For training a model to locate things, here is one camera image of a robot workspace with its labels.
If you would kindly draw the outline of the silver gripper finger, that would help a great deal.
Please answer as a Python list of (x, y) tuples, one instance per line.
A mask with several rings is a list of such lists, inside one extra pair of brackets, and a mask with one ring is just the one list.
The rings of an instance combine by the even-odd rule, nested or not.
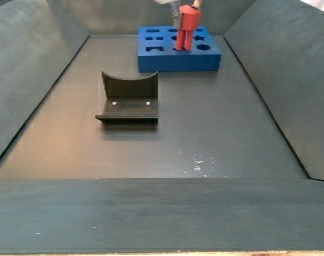
[(181, 0), (172, 1), (170, 7), (172, 7), (173, 24), (174, 24), (174, 27), (178, 29), (181, 26), (181, 16), (182, 16), (180, 11)]
[(192, 6), (197, 9), (201, 9), (202, 6), (202, 0), (194, 0)]

